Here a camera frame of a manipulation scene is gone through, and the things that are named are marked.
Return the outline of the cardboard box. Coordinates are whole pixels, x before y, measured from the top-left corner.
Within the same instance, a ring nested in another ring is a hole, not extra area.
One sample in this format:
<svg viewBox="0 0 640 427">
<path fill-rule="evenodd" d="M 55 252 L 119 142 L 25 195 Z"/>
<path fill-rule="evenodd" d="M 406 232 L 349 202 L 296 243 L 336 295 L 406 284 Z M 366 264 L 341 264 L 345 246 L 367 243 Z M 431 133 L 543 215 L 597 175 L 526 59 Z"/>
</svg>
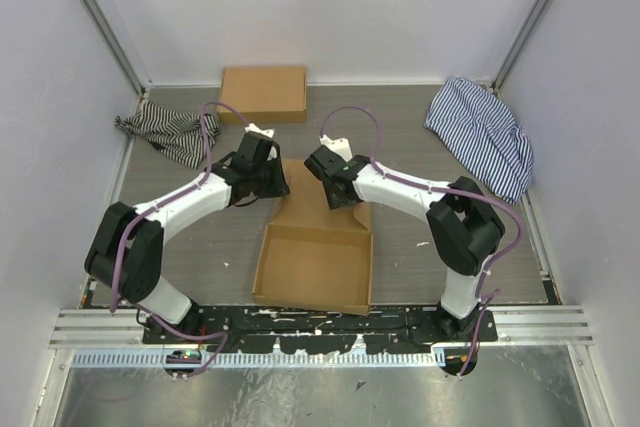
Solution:
<svg viewBox="0 0 640 427">
<path fill-rule="evenodd" d="M 290 194 L 266 226 L 253 283 L 265 306 L 366 315 L 374 234 L 366 203 L 331 210 L 319 180 L 301 160 L 283 161 Z"/>
<path fill-rule="evenodd" d="M 305 123 L 307 68 L 301 65 L 226 67 L 219 101 L 255 124 Z"/>
</svg>

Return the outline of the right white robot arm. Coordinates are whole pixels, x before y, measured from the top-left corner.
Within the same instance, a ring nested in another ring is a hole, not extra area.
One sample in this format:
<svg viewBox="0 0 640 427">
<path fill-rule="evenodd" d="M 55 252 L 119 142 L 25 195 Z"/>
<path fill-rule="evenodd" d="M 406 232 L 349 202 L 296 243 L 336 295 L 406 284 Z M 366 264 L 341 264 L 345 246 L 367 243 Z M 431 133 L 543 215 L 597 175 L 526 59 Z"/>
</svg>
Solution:
<svg viewBox="0 0 640 427">
<path fill-rule="evenodd" d="M 438 328 L 451 341 L 466 339 L 478 320 L 488 262 L 505 233 L 478 185 L 467 177 L 453 183 L 428 181 L 363 155 L 346 160 L 327 146 L 317 148 L 304 165 L 321 182 L 330 209 L 377 203 L 428 224 L 447 267 L 436 310 Z"/>
</svg>

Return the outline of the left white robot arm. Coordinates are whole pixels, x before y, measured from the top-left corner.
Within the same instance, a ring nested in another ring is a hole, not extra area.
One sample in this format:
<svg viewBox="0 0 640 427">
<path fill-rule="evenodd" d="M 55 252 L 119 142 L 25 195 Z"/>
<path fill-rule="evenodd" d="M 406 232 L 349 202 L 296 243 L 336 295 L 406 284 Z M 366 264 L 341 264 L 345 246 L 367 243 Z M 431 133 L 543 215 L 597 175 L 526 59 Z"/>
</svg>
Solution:
<svg viewBox="0 0 640 427">
<path fill-rule="evenodd" d="M 165 244 L 201 218 L 229 207 L 290 193 L 275 131 L 251 124 L 237 150 L 160 198 L 105 211 L 84 262 L 93 279 L 111 289 L 110 308 L 121 300 L 149 313 L 181 344 L 204 342 L 200 307 L 162 276 Z"/>
</svg>

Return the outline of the folded closed cardboard box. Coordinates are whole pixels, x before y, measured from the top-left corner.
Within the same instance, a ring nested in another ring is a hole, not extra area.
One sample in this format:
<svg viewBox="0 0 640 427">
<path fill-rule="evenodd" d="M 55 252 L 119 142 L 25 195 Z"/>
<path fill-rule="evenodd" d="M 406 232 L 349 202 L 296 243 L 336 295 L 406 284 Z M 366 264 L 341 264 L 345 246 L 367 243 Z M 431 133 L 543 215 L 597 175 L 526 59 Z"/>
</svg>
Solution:
<svg viewBox="0 0 640 427">
<path fill-rule="evenodd" d="M 305 123 L 307 68 L 301 65 L 226 67 L 219 101 L 255 124 Z"/>
</svg>

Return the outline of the black white striped cloth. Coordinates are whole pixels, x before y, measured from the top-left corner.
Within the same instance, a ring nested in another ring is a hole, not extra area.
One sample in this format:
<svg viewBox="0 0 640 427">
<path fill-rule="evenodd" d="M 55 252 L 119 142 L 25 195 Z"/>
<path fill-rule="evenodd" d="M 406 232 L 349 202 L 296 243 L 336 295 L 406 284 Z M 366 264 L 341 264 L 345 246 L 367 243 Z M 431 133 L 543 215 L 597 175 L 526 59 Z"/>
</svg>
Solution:
<svg viewBox="0 0 640 427">
<path fill-rule="evenodd" d="M 206 158 L 198 113 L 178 112 L 144 101 L 135 114 L 116 116 L 114 126 L 128 138 L 141 138 L 157 152 L 190 169 L 196 169 Z"/>
</svg>

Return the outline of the blue white striped cloth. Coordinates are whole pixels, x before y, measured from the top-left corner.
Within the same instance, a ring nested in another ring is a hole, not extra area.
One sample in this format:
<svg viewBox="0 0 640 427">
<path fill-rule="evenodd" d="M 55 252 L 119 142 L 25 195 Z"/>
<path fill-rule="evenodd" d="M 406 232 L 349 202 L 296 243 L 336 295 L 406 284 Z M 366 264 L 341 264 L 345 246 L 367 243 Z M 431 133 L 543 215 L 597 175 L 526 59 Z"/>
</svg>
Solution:
<svg viewBox="0 0 640 427">
<path fill-rule="evenodd" d="M 532 181 L 533 146 L 508 106 L 466 78 L 448 79 L 424 126 L 495 196 L 518 203 Z"/>
</svg>

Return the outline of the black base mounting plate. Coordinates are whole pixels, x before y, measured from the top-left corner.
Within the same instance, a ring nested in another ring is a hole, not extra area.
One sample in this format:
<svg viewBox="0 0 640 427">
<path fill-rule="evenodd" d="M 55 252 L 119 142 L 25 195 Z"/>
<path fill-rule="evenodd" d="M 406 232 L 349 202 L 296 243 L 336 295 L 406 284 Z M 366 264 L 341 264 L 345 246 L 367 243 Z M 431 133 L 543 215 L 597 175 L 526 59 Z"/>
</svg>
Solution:
<svg viewBox="0 0 640 427">
<path fill-rule="evenodd" d="M 462 332 L 443 329 L 432 306 L 382 305 L 367 315 L 305 311 L 250 305 L 204 306 L 190 325 L 191 335 L 227 333 L 224 353 L 309 355 L 344 354 L 364 342 L 368 355 L 428 353 L 438 343 L 468 343 L 477 334 L 480 342 L 498 340 L 493 313 L 487 310 L 480 323 Z"/>
</svg>

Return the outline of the left aluminium frame post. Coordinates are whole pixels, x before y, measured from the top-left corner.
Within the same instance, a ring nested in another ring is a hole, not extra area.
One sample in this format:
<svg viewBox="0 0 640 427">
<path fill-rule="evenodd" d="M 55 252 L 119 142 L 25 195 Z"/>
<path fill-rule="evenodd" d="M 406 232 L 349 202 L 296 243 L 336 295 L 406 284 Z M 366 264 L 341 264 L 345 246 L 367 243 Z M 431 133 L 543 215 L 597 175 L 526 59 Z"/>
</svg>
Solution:
<svg viewBox="0 0 640 427">
<path fill-rule="evenodd" d="M 142 82 L 140 76 L 135 71 L 131 60 L 129 59 L 125 48 L 118 39 L 116 32 L 112 28 L 104 10 L 100 6 L 98 0 L 79 0 L 85 12 L 93 22 L 97 32 L 106 44 L 107 49 L 113 57 L 116 65 L 121 70 L 125 79 L 133 90 L 139 95 L 144 96 L 148 93 L 148 87 Z"/>
</svg>

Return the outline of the aluminium frame post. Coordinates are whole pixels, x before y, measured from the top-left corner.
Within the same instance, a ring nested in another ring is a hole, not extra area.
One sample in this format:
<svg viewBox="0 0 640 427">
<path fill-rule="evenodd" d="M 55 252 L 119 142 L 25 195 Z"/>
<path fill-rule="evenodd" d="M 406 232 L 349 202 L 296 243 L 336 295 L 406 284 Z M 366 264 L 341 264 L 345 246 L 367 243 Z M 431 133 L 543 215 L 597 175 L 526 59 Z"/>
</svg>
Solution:
<svg viewBox="0 0 640 427">
<path fill-rule="evenodd" d="M 100 6 L 98 0 L 79 0 L 85 12 L 93 22 L 97 32 L 106 44 L 107 49 L 113 57 L 116 65 L 121 70 L 125 79 L 133 90 L 139 95 L 144 96 L 148 93 L 148 87 L 142 82 L 140 76 L 135 71 L 131 60 L 129 59 L 125 48 L 118 39 L 116 32 L 112 28 L 104 10 Z"/>
<path fill-rule="evenodd" d="M 520 27 L 509 51 L 496 74 L 490 89 L 498 94 L 504 87 L 517 62 L 522 56 L 529 40 L 541 23 L 544 15 L 552 5 L 553 0 L 535 0 Z"/>
</svg>

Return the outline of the aluminium front rail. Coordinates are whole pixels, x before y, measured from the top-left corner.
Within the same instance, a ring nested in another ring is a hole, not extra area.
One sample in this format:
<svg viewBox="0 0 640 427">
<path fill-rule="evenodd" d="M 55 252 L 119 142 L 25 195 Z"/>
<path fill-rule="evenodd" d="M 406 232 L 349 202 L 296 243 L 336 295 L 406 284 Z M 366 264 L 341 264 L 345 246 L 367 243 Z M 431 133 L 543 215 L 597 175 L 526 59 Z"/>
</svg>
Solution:
<svg viewBox="0 0 640 427">
<path fill-rule="evenodd" d="M 495 342 L 530 345 L 591 345 L 593 337 L 581 308 L 564 305 L 490 306 L 498 334 Z M 135 310 L 114 314 L 106 309 L 63 310 L 51 345 L 109 348 L 126 345 L 177 344 L 180 337 L 153 334 Z"/>
</svg>

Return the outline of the right aluminium frame post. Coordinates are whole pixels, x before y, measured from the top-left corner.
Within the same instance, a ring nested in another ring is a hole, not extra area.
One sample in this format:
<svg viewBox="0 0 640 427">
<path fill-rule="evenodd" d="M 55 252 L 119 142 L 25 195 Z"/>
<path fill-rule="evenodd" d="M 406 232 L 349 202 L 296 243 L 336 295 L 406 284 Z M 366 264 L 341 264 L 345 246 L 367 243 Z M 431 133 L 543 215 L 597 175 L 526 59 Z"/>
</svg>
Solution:
<svg viewBox="0 0 640 427">
<path fill-rule="evenodd" d="M 498 94 L 504 87 L 517 62 L 522 56 L 529 40 L 541 23 L 544 15 L 552 5 L 553 0 L 535 0 L 520 27 L 509 51 L 496 74 L 490 89 Z"/>
</svg>

